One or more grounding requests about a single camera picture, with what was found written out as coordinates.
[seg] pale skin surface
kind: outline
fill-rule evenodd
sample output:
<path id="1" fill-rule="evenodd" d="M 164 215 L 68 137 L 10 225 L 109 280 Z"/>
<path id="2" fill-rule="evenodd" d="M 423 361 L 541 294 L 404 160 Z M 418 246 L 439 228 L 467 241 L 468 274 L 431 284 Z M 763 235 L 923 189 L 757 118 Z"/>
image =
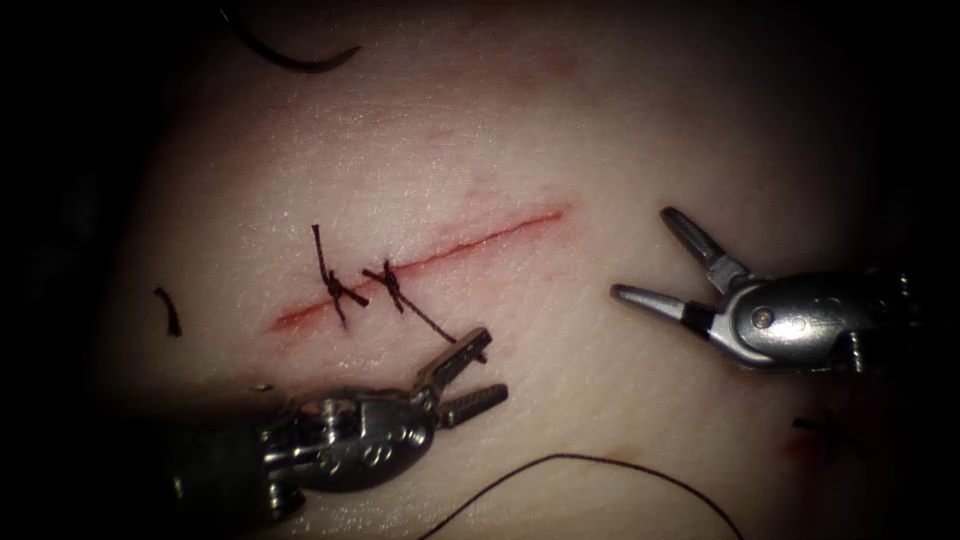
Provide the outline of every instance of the pale skin surface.
<path id="1" fill-rule="evenodd" d="M 445 343 L 380 287 L 361 288 L 366 309 L 344 299 L 346 331 L 329 305 L 271 331 L 329 299 L 310 225 L 352 287 L 385 258 L 416 263 L 552 216 L 398 272 L 447 331 L 482 325 L 494 337 L 489 363 L 450 395 L 504 382 L 509 401 L 438 433 L 380 488 L 312 494 L 267 537 L 415 536 L 494 478 L 560 451 L 678 477 L 747 538 L 876 533 L 896 460 L 895 429 L 878 420 L 893 406 L 883 392 L 740 371 L 607 294 L 626 282 L 716 299 L 661 225 L 665 205 L 761 275 L 846 261 L 863 179 L 802 77 L 742 38 L 749 23 L 709 14 L 364 9 L 262 28 L 283 28 L 274 43 L 301 56 L 363 45 L 331 73 L 291 74 L 224 33 L 174 83 L 183 113 L 157 148 L 103 318 L 105 399 L 157 413 L 267 407 L 347 383 L 407 387 Z M 165 335 L 158 284 L 181 338 Z M 247 390 L 265 383 L 274 390 Z M 883 451 L 866 462 L 840 448 L 822 463 L 815 435 L 790 424 L 827 409 Z M 806 453 L 788 450 L 801 435 Z M 662 481 L 555 462 L 438 538 L 585 536 L 731 537 Z"/>

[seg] red incision line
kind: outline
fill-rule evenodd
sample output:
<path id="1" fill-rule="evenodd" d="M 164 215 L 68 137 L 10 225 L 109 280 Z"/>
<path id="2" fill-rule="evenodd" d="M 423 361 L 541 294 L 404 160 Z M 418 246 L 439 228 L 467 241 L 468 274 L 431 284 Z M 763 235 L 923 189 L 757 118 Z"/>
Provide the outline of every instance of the red incision line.
<path id="1" fill-rule="evenodd" d="M 538 217 L 535 217 L 535 218 L 528 219 L 528 220 L 526 220 L 526 221 L 523 221 L 523 222 L 520 222 L 520 223 L 514 225 L 513 227 L 510 227 L 510 228 L 508 228 L 508 229 L 503 229 L 503 230 L 501 230 L 501 231 L 497 231 L 497 232 L 495 232 L 495 233 L 493 233 L 493 234 L 487 235 L 487 236 L 485 236 L 485 237 L 483 237 L 483 238 L 481 238 L 481 239 L 479 239 L 479 240 L 475 240 L 475 241 L 473 241 L 473 242 L 467 242 L 467 243 L 463 243 L 463 244 L 457 244 L 457 245 L 453 246 L 452 248 L 450 248 L 450 249 L 448 249 L 448 250 L 446 250 L 446 251 L 443 251 L 443 252 L 441 252 L 441 253 L 437 253 L 436 255 L 431 255 L 430 257 L 427 257 L 426 259 L 423 259 L 422 261 L 414 261 L 414 262 L 412 262 L 412 263 L 403 264 L 403 265 L 400 265 L 400 266 L 395 266 L 395 267 L 393 267 L 393 271 L 394 271 L 395 274 L 401 275 L 401 274 L 406 273 L 407 271 L 417 270 L 417 269 L 423 268 L 424 266 L 427 266 L 427 265 L 429 265 L 429 264 L 431 264 L 431 263 L 436 263 L 436 262 L 442 261 L 442 260 L 444 260 L 444 259 L 449 259 L 449 258 L 451 258 L 451 257 L 455 257 L 455 256 L 459 256 L 459 255 L 466 255 L 466 254 L 470 253 L 471 251 L 474 251 L 474 250 L 478 249 L 480 246 L 486 244 L 487 242 L 498 241 L 498 240 L 505 240 L 505 239 L 507 239 L 509 236 L 511 236 L 511 235 L 513 235 L 513 234 L 516 234 L 516 233 L 519 233 L 519 232 L 521 232 L 521 231 L 523 231 L 523 230 L 525 230 L 525 229 L 528 229 L 528 228 L 530 228 L 530 227 L 535 227 L 535 226 L 538 226 L 538 225 L 544 225 L 544 224 L 547 224 L 547 223 L 560 221 L 561 219 L 563 219 L 563 216 L 566 214 L 568 208 L 569 208 L 569 207 L 564 207 L 564 208 L 562 208 L 562 209 L 560 209 L 560 210 L 556 210 L 556 211 L 554 211 L 554 212 L 550 212 L 549 214 L 545 214 L 545 215 L 542 215 L 542 216 L 538 216 Z M 367 287 L 371 287 L 371 286 L 373 286 L 373 285 L 377 285 L 377 284 L 376 284 L 373 280 L 369 280 L 369 279 L 368 279 L 368 280 L 365 280 L 365 281 L 361 282 L 361 283 L 360 283 L 359 285 L 357 285 L 356 287 L 353 287 L 353 289 L 354 289 L 355 291 L 361 291 L 361 290 L 363 290 L 363 289 L 365 289 L 365 288 L 367 288 Z M 291 313 L 288 313 L 288 314 L 283 315 L 283 316 L 281 316 L 281 317 L 278 317 L 277 320 L 274 321 L 274 323 L 273 323 L 272 325 L 270 325 L 270 327 L 267 329 L 267 331 L 268 331 L 268 332 L 279 332 L 279 331 L 283 331 L 283 330 L 295 329 L 295 328 L 299 327 L 301 324 L 303 324 L 304 322 L 306 322 L 306 321 L 312 319 L 313 317 L 317 316 L 318 314 L 320 314 L 320 312 L 322 312 L 324 309 L 326 309 L 327 307 L 329 307 L 331 304 L 333 304 L 333 300 L 332 300 L 332 299 L 328 299 L 328 300 L 325 300 L 325 301 L 323 301 L 323 302 L 318 302 L 318 303 L 316 303 L 316 304 L 311 304 L 311 305 L 309 305 L 309 306 L 307 306 L 307 307 L 305 307 L 305 308 L 301 308 L 301 309 L 298 309 L 298 310 L 296 310 L 296 311 L 294 311 L 294 312 L 291 312 Z"/>

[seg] black suture thread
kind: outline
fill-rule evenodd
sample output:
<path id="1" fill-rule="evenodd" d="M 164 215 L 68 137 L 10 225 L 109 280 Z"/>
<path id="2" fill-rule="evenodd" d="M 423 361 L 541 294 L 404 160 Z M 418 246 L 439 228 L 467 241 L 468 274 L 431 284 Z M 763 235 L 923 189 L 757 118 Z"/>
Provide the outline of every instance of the black suture thread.
<path id="1" fill-rule="evenodd" d="M 157 286 L 153 294 L 163 300 L 163 305 L 167 307 L 167 335 L 180 337 L 183 335 L 183 328 L 180 327 L 180 316 L 177 315 L 177 308 L 173 305 L 173 299 L 167 294 L 163 287 Z"/>
<path id="2" fill-rule="evenodd" d="M 250 47 L 250 50 L 259 54 L 268 62 L 276 64 L 282 68 L 289 69 L 290 71 L 295 71 L 297 73 L 324 73 L 326 71 L 331 71 L 340 67 L 354 54 L 356 54 L 357 51 L 360 50 L 360 47 L 353 47 L 327 58 L 326 60 L 320 60 L 318 62 L 304 62 L 303 60 L 296 60 L 294 58 L 290 58 L 289 56 L 280 54 L 257 39 L 257 37 L 253 35 L 253 32 L 251 32 L 244 24 L 242 24 L 239 19 L 237 19 L 227 8 L 221 6 L 219 9 L 220 16 L 223 17 L 223 20 L 226 21 L 227 26 L 233 30 L 234 35 L 236 35 L 244 45 Z"/>
<path id="3" fill-rule="evenodd" d="M 841 443 L 847 443 L 847 445 L 853 449 L 854 454 L 856 454 L 860 459 L 866 460 L 873 457 L 873 452 L 861 444 L 856 437 L 841 429 L 840 424 L 837 422 L 833 412 L 827 411 L 824 413 L 824 418 L 824 423 L 820 424 L 818 422 L 814 422 L 813 420 L 797 417 L 793 419 L 793 424 L 791 427 L 810 429 L 823 435 L 823 460 L 826 463 L 833 462 L 837 447 Z"/>
<path id="4" fill-rule="evenodd" d="M 323 260 L 323 248 L 320 247 L 320 226 L 314 224 L 310 226 L 310 229 L 313 231 L 313 241 L 317 246 L 317 259 L 320 260 L 320 279 L 322 279 L 323 284 L 327 286 L 327 292 L 330 293 L 330 297 L 333 298 L 333 308 L 337 310 L 337 315 L 340 316 L 340 324 L 343 325 L 343 329 L 346 330 L 347 317 L 343 314 L 343 308 L 340 307 L 340 297 L 347 295 L 351 300 L 360 304 L 360 307 L 367 307 L 370 301 L 344 287 L 343 283 L 340 283 L 340 280 L 334 276 L 333 270 L 327 271 L 327 265 Z"/>
<path id="5" fill-rule="evenodd" d="M 390 269 L 390 261 L 383 262 L 383 270 L 383 277 L 371 272 L 370 270 L 367 270 L 366 268 L 363 269 L 362 274 L 387 288 L 387 292 L 390 293 L 390 296 L 393 298 L 394 305 L 397 307 L 397 310 L 400 311 L 400 313 L 403 313 L 403 305 L 405 304 L 417 314 L 417 317 L 420 317 L 423 322 L 427 323 L 427 326 L 439 334 L 440 337 L 447 340 L 447 343 L 457 342 L 457 338 L 446 333 L 443 328 L 440 328 L 439 324 L 433 322 L 433 319 L 428 317 L 426 313 L 416 306 L 416 304 L 411 302 L 409 298 L 400 292 L 400 282 L 397 280 L 397 274 Z M 486 364 L 487 356 L 483 353 L 480 353 L 480 356 L 477 356 L 477 361 L 481 364 Z"/>
<path id="6" fill-rule="evenodd" d="M 516 468 L 516 469 L 514 469 L 514 470 L 512 470 L 512 471 L 510 471 L 509 473 L 501 476 L 500 478 L 494 480 L 492 483 L 490 483 L 489 485 L 487 485 L 487 487 L 485 487 L 485 488 L 481 489 L 480 491 L 478 491 L 478 492 L 476 493 L 476 495 L 474 495 L 473 497 L 470 497 L 469 499 L 467 499 L 467 501 L 466 501 L 465 503 L 461 504 L 456 510 L 454 510 L 450 515 L 448 515 L 448 516 L 447 516 L 446 518 L 444 518 L 442 521 L 440 521 L 439 523 L 437 523 L 436 525 L 434 525 L 433 528 L 431 528 L 429 531 L 427 531 L 427 532 L 424 533 L 423 535 L 419 536 L 419 537 L 418 537 L 418 540 L 425 540 L 426 538 L 429 538 L 429 537 L 433 536 L 434 534 L 436 534 L 440 529 L 442 529 L 442 528 L 445 527 L 448 523 L 450 523 L 450 522 L 453 520 L 453 518 L 457 517 L 457 515 L 459 515 L 459 514 L 460 514 L 461 512 L 463 512 L 464 510 L 466 510 L 468 506 L 470 506 L 471 504 L 473 504 L 474 502 L 476 502 L 478 499 L 480 499 L 480 497 L 483 497 L 483 496 L 486 495 L 488 492 L 490 492 L 491 490 L 493 490 L 493 489 L 496 488 L 497 486 L 503 484 L 503 483 L 506 482 L 507 480 L 513 478 L 514 476 L 522 473 L 523 471 L 525 471 L 525 470 L 527 470 L 527 469 L 536 467 L 537 465 L 540 465 L 541 463 L 544 463 L 544 462 L 547 462 L 547 461 L 551 461 L 551 460 L 554 460 L 554 459 L 571 459 L 571 460 L 578 460 L 578 461 L 588 461 L 588 462 L 591 462 L 591 463 L 599 463 L 599 464 L 601 464 L 601 465 L 613 465 L 613 466 L 615 466 L 615 467 L 623 467 L 623 468 L 625 468 L 625 469 L 630 469 L 630 470 L 633 470 L 633 471 L 636 471 L 636 472 L 649 474 L 649 475 L 651 475 L 651 476 L 654 476 L 654 477 L 656 477 L 656 478 L 659 478 L 659 479 L 661 479 L 661 480 L 664 480 L 664 481 L 666 481 L 666 482 L 668 482 L 668 483 L 671 483 L 671 484 L 679 487 L 680 489 L 683 489 L 683 490 L 686 491 L 687 493 L 692 494 L 692 495 L 695 496 L 696 498 L 700 499 L 701 502 L 703 502 L 703 503 L 706 504 L 708 507 L 710 507 L 710 509 L 713 510 L 718 516 L 720 516 L 720 519 L 722 519 L 722 520 L 724 521 L 724 523 L 726 523 L 727 526 L 730 527 L 730 530 L 733 532 L 733 535 L 737 538 L 737 540 L 743 540 L 743 534 L 740 533 L 740 529 L 738 529 L 737 526 L 733 523 L 733 520 L 730 519 L 730 516 L 728 516 L 727 513 L 724 512 L 723 509 L 720 508 L 719 505 L 717 505 L 717 503 L 713 502 L 709 497 L 707 497 L 707 496 L 704 495 L 703 493 L 697 491 L 696 489 L 694 489 L 694 488 L 693 488 L 692 486 L 690 486 L 689 484 L 686 484 L 686 483 L 684 483 L 684 482 L 682 482 L 682 481 L 680 481 L 680 480 L 677 480 L 676 478 L 673 478 L 672 476 L 669 476 L 669 475 L 667 475 L 666 473 L 662 473 L 662 472 L 660 472 L 660 471 L 651 469 L 651 468 L 649 468 L 649 467 L 644 467 L 643 465 L 637 465 L 637 464 L 634 464 L 634 463 L 628 463 L 628 462 L 626 462 L 626 461 L 620 461 L 620 460 L 610 459 L 610 458 L 603 458 L 603 457 L 597 457 L 597 456 L 588 456 L 588 455 L 584 455 L 584 454 L 570 454 L 570 453 L 550 454 L 550 455 L 548 455 L 548 456 L 544 456 L 544 457 L 535 459 L 535 460 L 533 460 L 533 461 L 531 461 L 531 462 L 529 462 L 529 463 L 527 463 L 527 464 L 525 464 L 525 465 L 522 465 L 522 466 L 520 466 L 520 467 L 518 467 L 518 468 Z"/>

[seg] blood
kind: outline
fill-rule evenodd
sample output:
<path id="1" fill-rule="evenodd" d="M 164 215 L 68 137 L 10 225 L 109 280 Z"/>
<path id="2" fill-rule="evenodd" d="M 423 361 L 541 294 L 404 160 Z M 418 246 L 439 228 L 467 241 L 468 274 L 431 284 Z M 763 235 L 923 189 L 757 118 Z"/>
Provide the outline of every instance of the blood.
<path id="1" fill-rule="evenodd" d="M 441 261 L 467 256 L 482 247 L 489 246 L 491 243 L 505 242 L 510 237 L 518 235 L 523 231 L 558 223 L 563 220 L 569 209 L 570 205 L 562 206 L 553 211 L 523 220 L 515 225 L 511 225 L 505 229 L 488 234 L 477 240 L 456 244 L 453 247 L 447 248 L 425 259 L 394 266 L 393 271 L 398 277 L 415 275 Z M 358 293 L 364 294 L 372 292 L 376 286 L 377 283 L 375 281 L 371 279 L 365 279 L 351 288 Z M 333 300 L 327 299 L 323 302 L 317 302 L 307 307 L 294 309 L 277 317 L 273 324 L 271 324 L 266 331 L 268 333 L 295 331 L 302 325 L 313 322 L 315 319 L 317 319 L 317 317 L 324 314 L 332 307 Z"/>

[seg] dark background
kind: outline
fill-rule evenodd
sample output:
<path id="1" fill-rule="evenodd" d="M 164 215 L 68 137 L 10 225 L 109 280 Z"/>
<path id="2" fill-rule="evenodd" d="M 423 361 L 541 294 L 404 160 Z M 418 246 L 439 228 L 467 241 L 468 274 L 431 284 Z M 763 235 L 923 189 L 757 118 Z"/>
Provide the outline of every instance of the dark background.
<path id="1" fill-rule="evenodd" d="M 13 446 L 8 452 L 30 464 L 13 460 L 9 485 L 19 498 L 47 526 L 55 519 L 74 527 L 62 512 L 80 512 L 81 532 L 113 519 L 111 497 L 123 496 L 97 482 L 84 457 L 104 450 L 89 436 L 101 419 L 85 391 L 99 300 L 110 286 L 145 158 L 172 112 L 164 81 L 210 36 L 229 30 L 215 6 L 202 3 L 43 9 L 7 18 L 7 114 L 14 119 L 7 125 L 15 141 L 7 206 L 17 324 L 5 355 L 15 366 L 9 380 L 16 396 L 8 405 L 14 429 L 5 439 Z M 874 212 L 857 262 L 914 269 L 937 293 L 931 300 L 938 316 L 954 317 L 957 293 L 948 274 L 956 227 L 946 218 L 955 212 L 947 168 L 954 125 L 945 81 L 956 60 L 947 48 L 946 14 L 875 5 L 743 9 L 822 82 L 868 157 L 873 189 L 864 197 Z M 898 376 L 914 429 L 894 536 L 955 529 L 943 528 L 951 510 L 947 471 L 955 461 L 952 424 L 945 422 L 957 357 L 947 347 L 950 337 Z"/>

